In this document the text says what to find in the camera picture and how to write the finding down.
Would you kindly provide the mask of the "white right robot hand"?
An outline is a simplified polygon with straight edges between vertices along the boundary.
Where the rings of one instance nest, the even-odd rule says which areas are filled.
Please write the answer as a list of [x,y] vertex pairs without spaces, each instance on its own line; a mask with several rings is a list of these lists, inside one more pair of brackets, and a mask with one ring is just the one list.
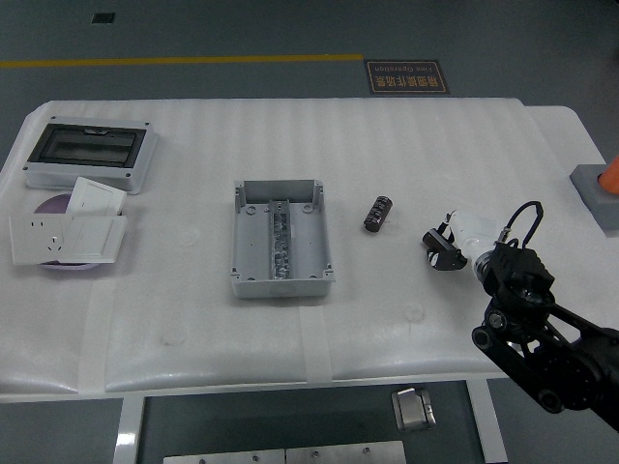
[[489,259],[501,230],[496,219],[454,210],[424,235],[427,261],[436,271],[459,271],[469,265],[477,272]]

